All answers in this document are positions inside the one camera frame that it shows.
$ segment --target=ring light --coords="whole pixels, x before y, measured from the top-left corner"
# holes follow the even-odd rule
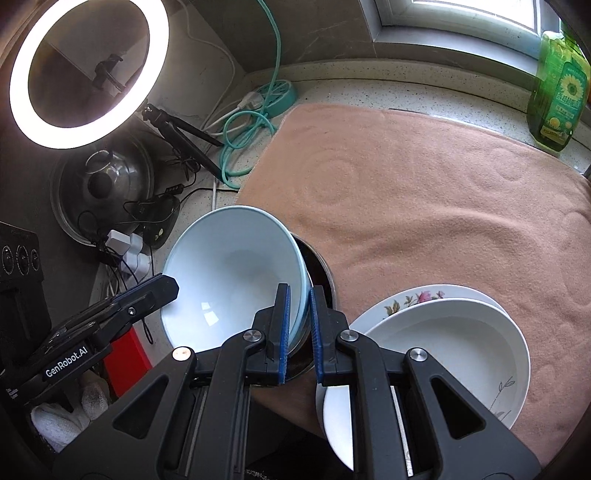
[[[123,99],[111,111],[93,122],[74,128],[60,128],[42,120],[29,97],[29,72],[33,57],[49,30],[73,8],[88,0],[58,0],[43,14],[27,35],[17,55],[10,81],[12,114],[22,132],[49,148],[88,145],[123,124],[143,103],[156,83],[168,49],[168,16],[161,0],[130,0],[144,14],[150,31],[148,55],[141,74]]]

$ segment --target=white bowl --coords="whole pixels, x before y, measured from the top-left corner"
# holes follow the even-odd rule
[[[383,347],[432,354],[508,428],[515,423],[530,385],[530,354],[519,327],[502,310],[478,300],[443,299],[391,315],[366,335]],[[349,387],[326,391],[326,437],[353,468]]]
[[[179,286],[161,313],[174,348],[217,348],[250,328],[275,303],[279,283],[291,287],[290,349],[298,341],[310,280],[295,240],[269,213],[230,206],[204,215],[178,239],[163,273]]]

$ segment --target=white cloth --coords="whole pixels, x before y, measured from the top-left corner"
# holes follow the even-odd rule
[[[43,403],[31,410],[31,421],[47,443],[60,453],[109,407],[109,387],[92,372],[64,389],[73,412],[61,405]]]

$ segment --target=red object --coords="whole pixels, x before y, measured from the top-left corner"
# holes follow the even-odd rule
[[[135,329],[113,342],[113,351],[105,358],[105,367],[115,394],[120,397],[152,368]]]

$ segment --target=gray tile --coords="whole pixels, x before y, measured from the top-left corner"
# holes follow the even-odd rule
[[[191,0],[247,72],[273,66],[275,36],[257,2]],[[282,41],[282,64],[375,58],[359,0],[268,0]]]

